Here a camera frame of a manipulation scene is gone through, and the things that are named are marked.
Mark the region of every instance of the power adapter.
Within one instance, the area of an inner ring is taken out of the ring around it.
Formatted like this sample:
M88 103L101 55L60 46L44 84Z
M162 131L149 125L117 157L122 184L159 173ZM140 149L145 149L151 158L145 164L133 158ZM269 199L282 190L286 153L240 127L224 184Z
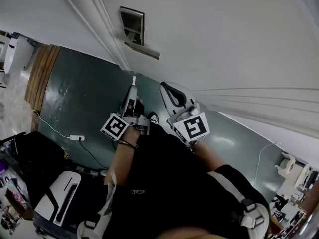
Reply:
M85 140L85 137L83 135L70 135L70 140L73 140L73 141L84 141Z

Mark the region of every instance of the buckle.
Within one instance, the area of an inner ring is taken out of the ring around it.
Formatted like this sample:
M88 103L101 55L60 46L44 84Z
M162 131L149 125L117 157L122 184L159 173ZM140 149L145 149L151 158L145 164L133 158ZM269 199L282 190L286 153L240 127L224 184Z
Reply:
M237 221L237 222L241 222L242 218L243 218L244 215L238 215L237 213L235 212L232 212L231 215L230 215L230 221L231 222L234 222L234 221Z
M256 204L248 198L245 198L241 201L241 204L244 205L246 212L251 212L257 208Z
M84 221L84 226L88 229L94 229L97 223L93 221Z
M257 218L255 218L255 227L261 225L262 223L264 223L264 217L263 216L258 216Z

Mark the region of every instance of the logo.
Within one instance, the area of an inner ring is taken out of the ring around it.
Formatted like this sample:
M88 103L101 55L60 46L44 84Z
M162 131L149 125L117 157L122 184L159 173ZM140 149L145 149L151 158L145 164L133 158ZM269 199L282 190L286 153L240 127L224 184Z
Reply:
M109 133L105 132L104 130L102 131L103 134L107 135L108 138L115 140L113 136L111 136Z
M194 117L184 122L185 128L190 139L193 139L207 132L200 116Z
M183 142L186 142L186 139L184 138L184 136L176 128L174 131Z
M131 194L134 195L134 194L143 194L145 192L145 190L143 189L132 189L131 190Z
M110 121L106 124L105 130L110 132L115 137L119 137L122 131L125 129L125 124L123 121L119 120L117 117L113 116Z

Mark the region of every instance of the white wall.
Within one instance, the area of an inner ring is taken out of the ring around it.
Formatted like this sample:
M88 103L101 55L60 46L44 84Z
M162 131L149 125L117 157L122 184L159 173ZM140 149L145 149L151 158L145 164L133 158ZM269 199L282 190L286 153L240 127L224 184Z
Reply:
M125 39L120 6L145 13L145 45L123 44L130 68L180 83L210 110L319 138L318 27L302 0L103 0Z
M246 126L273 143L280 143L279 148L308 163L311 167L319 169L319 139L252 119L230 114L223 115Z
M115 63L64 0L0 0L0 30L81 51Z

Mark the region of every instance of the black shirt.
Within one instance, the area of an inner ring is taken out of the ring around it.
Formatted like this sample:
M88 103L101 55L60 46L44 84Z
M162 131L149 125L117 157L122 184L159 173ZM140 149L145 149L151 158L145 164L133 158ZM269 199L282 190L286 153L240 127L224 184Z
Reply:
M125 186L117 186L112 217L104 238L155 238L178 227L200 227L226 238L248 238L247 229L231 221L243 213L201 161L175 136L153 125L140 136ZM216 170L246 197L268 207L246 178L229 165Z

